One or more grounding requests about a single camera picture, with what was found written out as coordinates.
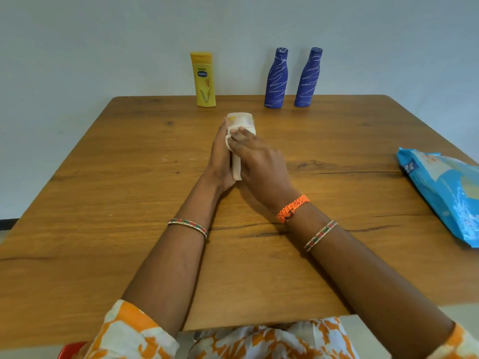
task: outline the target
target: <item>blue packet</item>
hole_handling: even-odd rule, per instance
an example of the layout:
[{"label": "blue packet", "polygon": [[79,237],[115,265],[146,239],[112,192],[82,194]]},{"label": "blue packet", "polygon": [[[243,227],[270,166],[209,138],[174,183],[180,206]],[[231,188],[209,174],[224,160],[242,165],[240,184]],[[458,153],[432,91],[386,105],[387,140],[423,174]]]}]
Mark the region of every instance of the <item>blue packet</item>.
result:
[{"label": "blue packet", "polygon": [[446,227],[479,247],[479,167],[439,153],[399,148],[399,163]]}]

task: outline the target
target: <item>beaded bangle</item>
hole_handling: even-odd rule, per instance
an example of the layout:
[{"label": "beaded bangle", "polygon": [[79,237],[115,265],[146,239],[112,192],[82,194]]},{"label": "beaded bangle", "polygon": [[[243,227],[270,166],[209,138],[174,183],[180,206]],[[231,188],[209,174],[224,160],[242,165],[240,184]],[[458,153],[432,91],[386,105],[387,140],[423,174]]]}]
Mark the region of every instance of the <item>beaded bangle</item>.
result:
[{"label": "beaded bangle", "polygon": [[283,209],[281,209],[281,211],[276,217],[281,223],[284,223],[285,221],[293,217],[293,214],[295,213],[296,209],[298,209],[301,205],[307,203],[308,201],[309,199],[306,197],[306,195],[303,194],[294,202],[286,205]]},{"label": "beaded bangle", "polygon": [[186,225],[187,227],[196,229],[196,230],[199,231],[201,234],[203,234],[203,235],[205,236],[205,240],[208,239],[208,231],[207,231],[206,229],[204,229],[202,226],[200,226],[200,224],[196,224],[195,222],[192,222],[192,221],[189,221],[189,220],[186,220],[186,219],[176,219],[176,218],[173,218],[173,219],[170,219],[170,220],[168,221],[168,223],[166,223],[166,225],[170,225],[170,224]]},{"label": "beaded bangle", "polygon": [[304,246],[304,249],[306,249],[306,252],[309,252],[309,250],[314,247],[314,245],[321,240],[322,237],[327,235],[331,229],[333,229],[335,226],[337,226],[338,223],[335,222],[334,220],[330,221],[326,226],[321,229],[318,234],[316,234],[312,239]]}]

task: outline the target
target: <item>yellow bottle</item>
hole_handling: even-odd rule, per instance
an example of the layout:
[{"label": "yellow bottle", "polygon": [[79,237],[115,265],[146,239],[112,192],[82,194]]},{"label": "yellow bottle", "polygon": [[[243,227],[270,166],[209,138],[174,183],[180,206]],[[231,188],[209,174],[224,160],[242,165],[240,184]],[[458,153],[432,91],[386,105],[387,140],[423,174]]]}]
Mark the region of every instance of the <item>yellow bottle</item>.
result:
[{"label": "yellow bottle", "polygon": [[215,84],[213,83],[213,54],[190,53],[195,73],[196,104],[200,107],[216,106]]}]

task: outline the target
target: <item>wooden table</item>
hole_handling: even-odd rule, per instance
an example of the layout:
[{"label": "wooden table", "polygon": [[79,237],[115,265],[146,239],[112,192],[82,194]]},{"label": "wooden table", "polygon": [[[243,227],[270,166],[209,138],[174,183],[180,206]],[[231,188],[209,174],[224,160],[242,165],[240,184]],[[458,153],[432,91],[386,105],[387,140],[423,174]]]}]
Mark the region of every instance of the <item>wooden table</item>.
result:
[{"label": "wooden table", "polygon": [[[117,97],[0,246],[0,347],[92,339],[205,168],[223,116],[247,111],[294,185],[438,305],[479,301],[479,250],[453,238],[398,147],[471,163],[386,96]],[[185,330],[347,314],[244,186],[219,204]]]}]

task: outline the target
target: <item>red chair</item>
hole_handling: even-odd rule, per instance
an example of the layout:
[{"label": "red chair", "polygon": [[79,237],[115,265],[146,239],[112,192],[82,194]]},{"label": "red chair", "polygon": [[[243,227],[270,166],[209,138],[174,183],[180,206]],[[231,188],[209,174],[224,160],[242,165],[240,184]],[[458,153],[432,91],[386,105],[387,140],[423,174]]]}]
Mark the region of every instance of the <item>red chair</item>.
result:
[{"label": "red chair", "polygon": [[71,359],[86,343],[86,341],[79,341],[78,343],[66,344],[60,351],[58,359]]}]

